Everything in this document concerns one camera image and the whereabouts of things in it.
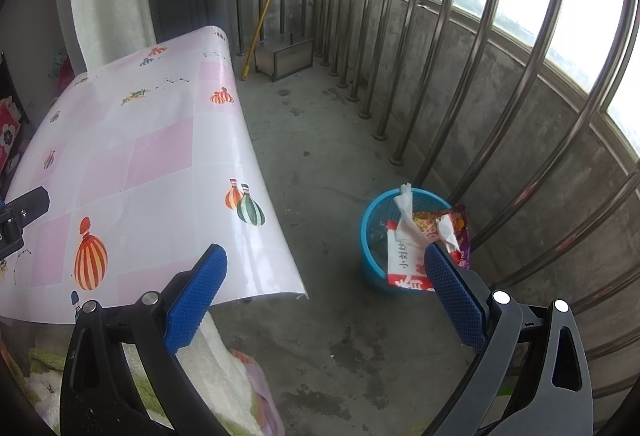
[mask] broom handle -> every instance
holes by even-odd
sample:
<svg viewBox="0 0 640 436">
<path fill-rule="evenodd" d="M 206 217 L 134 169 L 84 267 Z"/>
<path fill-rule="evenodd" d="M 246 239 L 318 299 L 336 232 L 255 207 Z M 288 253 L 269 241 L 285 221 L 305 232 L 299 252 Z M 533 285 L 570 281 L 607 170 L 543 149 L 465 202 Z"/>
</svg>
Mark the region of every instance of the broom handle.
<svg viewBox="0 0 640 436">
<path fill-rule="evenodd" d="M 254 30 L 254 38 L 251 39 L 251 46 L 249 47 L 249 51 L 246 55 L 246 62 L 244 63 L 244 69 L 242 70 L 242 79 L 246 80 L 247 75 L 249 74 L 249 65 L 251 64 L 251 57 L 254 54 L 255 43 L 258 40 L 258 34 L 260 33 L 260 28 L 262 27 L 262 23 L 264 22 L 264 16 L 267 15 L 267 9 L 269 8 L 269 3 L 271 0 L 266 0 L 264 2 L 264 7 L 260 12 L 260 19 L 258 19 L 258 25 Z"/>
</svg>

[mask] clothes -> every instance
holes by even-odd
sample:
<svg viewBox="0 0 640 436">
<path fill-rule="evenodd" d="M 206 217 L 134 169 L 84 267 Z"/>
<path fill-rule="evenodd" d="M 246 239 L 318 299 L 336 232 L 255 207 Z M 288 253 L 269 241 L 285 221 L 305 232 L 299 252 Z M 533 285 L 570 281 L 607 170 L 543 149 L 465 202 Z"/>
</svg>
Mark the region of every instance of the clothes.
<svg viewBox="0 0 640 436">
<path fill-rule="evenodd" d="M 36 345 L 39 339 L 43 348 L 59 346 L 58 343 L 49 343 L 54 342 L 53 338 L 60 338 L 57 336 L 59 333 L 54 333 L 56 327 L 66 328 L 47 326 L 36 338 Z M 149 416 L 171 427 L 136 347 L 123 344 L 123 348 L 134 384 Z M 1 340 L 0 355 L 7 361 L 37 413 L 59 434 L 65 356 L 50 349 L 32 348 L 29 351 L 31 370 L 29 376 L 24 376 Z M 199 395 L 231 436 L 284 436 L 284 426 L 264 373 L 250 356 L 227 351 L 209 314 L 204 316 L 191 344 L 178 350 L 176 357 Z"/>
</svg>

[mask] concrete floor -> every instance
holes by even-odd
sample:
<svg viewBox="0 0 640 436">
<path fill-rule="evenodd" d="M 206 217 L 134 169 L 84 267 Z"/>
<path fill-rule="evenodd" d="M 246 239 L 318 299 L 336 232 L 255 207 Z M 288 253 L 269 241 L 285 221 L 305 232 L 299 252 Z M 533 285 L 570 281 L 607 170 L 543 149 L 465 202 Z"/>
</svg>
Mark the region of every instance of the concrete floor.
<svg viewBox="0 0 640 436">
<path fill-rule="evenodd" d="M 386 296 L 363 281 L 361 216 L 408 177 L 336 82 L 319 65 L 278 82 L 253 71 L 238 82 L 308 298 L 267 296 L 212 313 L 228 347 L 264 369 L 287 434 L 420 434 L 473 353 L 434 294 Z"/>
</svg>

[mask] black clamp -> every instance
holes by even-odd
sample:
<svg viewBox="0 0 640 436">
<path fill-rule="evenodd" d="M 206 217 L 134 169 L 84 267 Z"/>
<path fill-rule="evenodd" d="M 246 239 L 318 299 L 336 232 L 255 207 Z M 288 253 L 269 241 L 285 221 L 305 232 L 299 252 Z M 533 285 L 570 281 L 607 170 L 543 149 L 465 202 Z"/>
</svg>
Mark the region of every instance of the black clamp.
<svg viewBox="0 0 640 436">
<path fill-rule="evenodd" d="M 24 246 L 22 230 L 47 210 L 49 194 L 44 187 L 29 191 L 0 208 L 0 259 Z"/>
</svg>

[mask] concrete wall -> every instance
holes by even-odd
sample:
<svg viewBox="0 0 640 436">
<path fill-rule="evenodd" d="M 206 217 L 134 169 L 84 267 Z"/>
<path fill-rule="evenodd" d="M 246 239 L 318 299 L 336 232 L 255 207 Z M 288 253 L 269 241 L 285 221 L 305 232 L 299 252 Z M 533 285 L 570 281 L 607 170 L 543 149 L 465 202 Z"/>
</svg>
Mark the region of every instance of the concrete wall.
<svg viewBox="0 0 640 436">
<path fill-rule="evenodd" d="M 0 9 L 0 49 L 18 96 L 36 124 L 56 95 L 58 80 L 49 73 L 53 55 L 64 47 L 56 0 L 6 0 Z"/>
<path fill-rule="evenodd" d="M 246 5 L 245 37 L 249 36 L 250 39 L 255 20 L 247 13 L 250 4 L 245 1 L 247 0 L 242 0 Z M 292 27 L 289 29 L 293 30 L 300 19 L 300 0 L 287 0 L 289 1 L 295 1 L 288 6 Z M 364 0 L 356 0 L 351 66 L 355 64 L 363 2 Z M 276 0 L 271 9 L 267 36 L 277 33 L 277 4 Z M 308 4 L 312 5 L 313 0 L 308 0 Z M 372 132 L 377 126 L 380 102 L 390 83 L 406 5 L 404 0 L 392 2 L 391 18 L 375 86 L 372 109 L 374 116 L 370 121 Z M 369 73 L 381 6 L 382 0 L 373 0 L 365 49 L 365 78 Z M 437 15 L 434 13 L 418 8 L 393 106 L 389 139 L 381 144 L 381 147 L 386 145 L 389 154 L 396 146 L 399 124 L 404 124 L 407 116 L 436 19 Z M 405 155 L 409 174 L 415 174 L 430 147 L 462 73 L 472 41 L 473 34 L 464 27 L 454 22 L 445 26 L 443 47 Z M 523 66 L 519 61 L 495 45 L 488 45 L 460 115 L 425 188 L 444 197 L 449 194 L 484 143 L 522 71 Z M 360 96 L 363 94 L 364 89 L 361 87 Z M 551 87 L 541 79 L 536 80 L 514 124 L 462 199 L 475 232 L 522 188 L 569 129 L 575 117 L 575 111 Z M 609 149 L 591 129 L 587 130 L 538 194 L 473 253 L 474 269 L 487 282 L 494 282 L 519 269 L 576 227 L 624 178 L 623 170 Z M 529 304 L 546 305 L 555 298 L 572 302 L 637 265 L 639 260 L 640 202 L 633 194 L 592 236 L 549 267 L 516 285 L 511 292 L 518 301 Z M 576 319 L 587 349 L 628 332 L 640 324 L 640 282 L 599 306 L 579 314 Z M 590 362 L 592 386 L 597 388 L 612 384 L 640 372 L 639 356 L 640 344 L 637 343 Z M 596 400 L 595 419 L 610 416 L 624 395 L 620 393 Z"/>
</svg>

